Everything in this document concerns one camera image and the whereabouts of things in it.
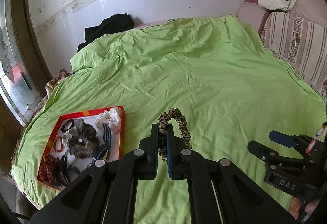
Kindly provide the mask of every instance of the wrinkled sheet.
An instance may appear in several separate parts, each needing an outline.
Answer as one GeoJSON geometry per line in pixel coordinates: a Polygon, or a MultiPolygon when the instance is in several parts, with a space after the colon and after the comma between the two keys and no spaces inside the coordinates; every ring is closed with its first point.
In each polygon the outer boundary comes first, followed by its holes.
{"type": "MultiPolygon", "coordinates": [[[[36,176],[63,114],[123,105],[127,153],[150,135],[161,112],[179,108],[193,150],[212,160],[230,159],[285,208],[290,196],[263,182],[264,162],[248,153],[247,144],[255,139],[281,155],[300,157],[270,142],[269,132],[312,136],[326,118],[322,98],[235,16],[178,19],[105,36],[71,64],[76,74],[58,85],[27,127],[11,170],[38,208],[57,194],[36,176]]],[[[160,159],[157,179],[139,181],[135,223],[190,223],[187,182],[169,180],[160,159]]]]}

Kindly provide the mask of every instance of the red beaded bracelet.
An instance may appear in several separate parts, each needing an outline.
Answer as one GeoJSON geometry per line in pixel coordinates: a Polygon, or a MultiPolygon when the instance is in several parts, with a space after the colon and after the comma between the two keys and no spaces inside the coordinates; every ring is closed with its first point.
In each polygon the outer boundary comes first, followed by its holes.
{"type": "Polygon", "coordinates": [[[64,147],[65,146],[63,145],[63,138],[62,138],[62,136],[60,135],[60,136],[56,137],[55,141],[53,142],[53,150],[55,152],[57,152],[57,153],[60,153],[60,152],[63,151],[64,147]],[[57,144],[57,140],[58,139],[60,139],[60,145],[61,145],[60,149],[56,149],[56,144],[57,144]]]}

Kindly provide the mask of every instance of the yellow stripe on box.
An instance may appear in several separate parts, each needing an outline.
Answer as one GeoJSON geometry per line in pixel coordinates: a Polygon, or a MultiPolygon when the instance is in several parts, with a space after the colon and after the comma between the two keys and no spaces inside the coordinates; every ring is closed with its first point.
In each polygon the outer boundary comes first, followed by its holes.
{"type": "Polygon", "coordinates": [[[46,146],[47,146],[48,148],[52,148],[52,145],[53,145],[53,141],[51,141],[51,140],[49,140],[49,141],[48,141],[48,144],[46,144],[46,146]]]}
{"type": "Polygon", "coordinates": [[[90,115],[88,110],[84,110],[82,113],[84,114],[84,116],[89,116],[90,115]]]}

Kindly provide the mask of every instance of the black hair tie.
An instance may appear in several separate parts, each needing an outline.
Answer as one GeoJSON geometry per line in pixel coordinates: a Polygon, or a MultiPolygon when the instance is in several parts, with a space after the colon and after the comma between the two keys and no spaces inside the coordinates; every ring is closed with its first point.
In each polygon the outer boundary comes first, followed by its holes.
{"type": "Polygon", "coordinates": [[[73,128],[74,125],[75,125],[74,120],[73,120],[73,119],[69,119],[69,120],[67,120],[66,122],[63,123],[63,126],[62,126],[62,128],[61,128],[61,131],[62,131],[63,133],[65,133],[65,132],[67,132],[69,129],[73,128]]]}

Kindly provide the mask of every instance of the black cloth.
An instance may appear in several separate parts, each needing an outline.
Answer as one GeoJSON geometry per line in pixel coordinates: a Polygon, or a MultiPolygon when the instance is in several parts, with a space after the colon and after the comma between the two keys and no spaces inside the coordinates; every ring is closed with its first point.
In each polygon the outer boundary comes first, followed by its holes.
{"type": "Polygon", "coordinates": [[[134,21],[130,15],[117,14],[104,19],[99,26],[85,28],[85,42],[81,43],[77,52],[83,49],[86,45],[100,38],[105,34],[114,34],[117,32],[127,31],[134,28],[134,21]]]}

